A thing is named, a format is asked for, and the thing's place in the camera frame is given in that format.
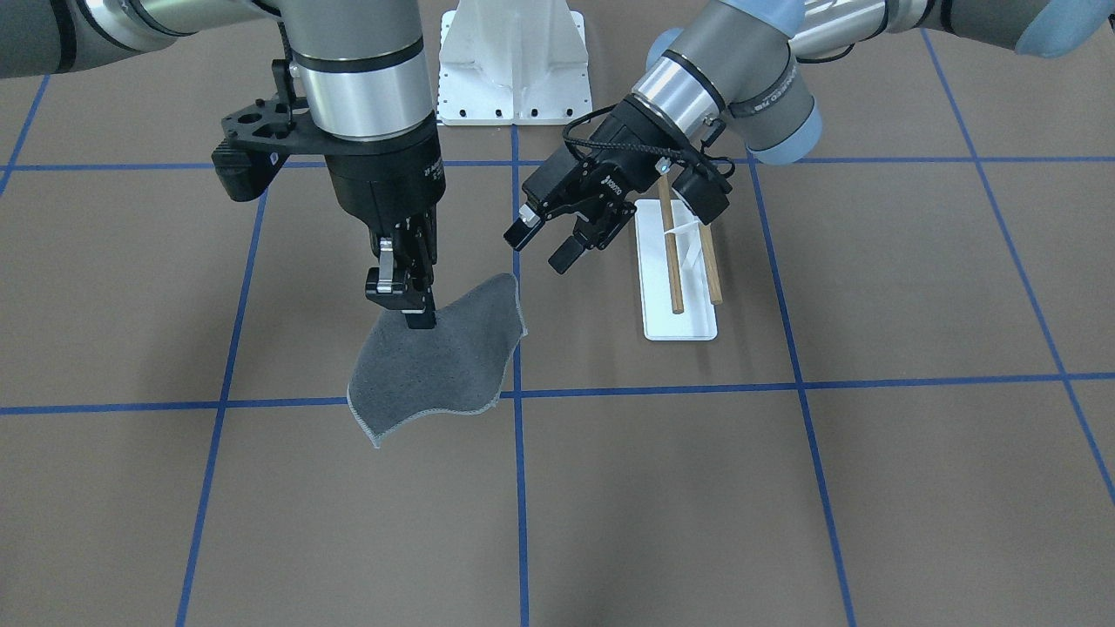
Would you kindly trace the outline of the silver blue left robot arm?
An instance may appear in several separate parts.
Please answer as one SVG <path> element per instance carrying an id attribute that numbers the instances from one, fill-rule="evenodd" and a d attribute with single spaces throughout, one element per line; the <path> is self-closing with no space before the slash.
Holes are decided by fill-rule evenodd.
<path id="1" fill-rule="evenodd" d="M 673 165 L 673 193 L 704 225 L 728 206 L 729 171 L 707 149 L 723 131 L 756 160 L 804 158 L 823 131 L 820 103 L 801 64 L 833 61 L 881 33 L 928 28 L 1015 54 L 1057 58 L 1107 25 L 1111 1 L 710 1 L 691 23 L 658 36 L 644 76 L 626 98 L 598 110 L 601 124 L 574 138 L 576 118 L 524 182 L 525 202 L 505 232 L 515 250 L 550 219 L 573 215 L 550 257 L 565 273 L 586 251 L 610 245 L 634 218 L 634 193 Z"/>

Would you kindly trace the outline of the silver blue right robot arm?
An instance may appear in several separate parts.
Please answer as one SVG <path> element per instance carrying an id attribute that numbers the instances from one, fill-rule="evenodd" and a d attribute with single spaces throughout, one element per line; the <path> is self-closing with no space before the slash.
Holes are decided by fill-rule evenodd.
<path id="1" fill-rule="evenodd" d="M 172 44 L 248 36 L 224 83 L 270 64 L 266 95 L 220 120 L 211 160 L 254 201 L 290 158 L 321 158 L 339 206 L 367 226 L 367 298 L 413 329 L 436 324 L 442 139 L 415 1 L 4 1 L 3 78 L 90 71 Z"/>

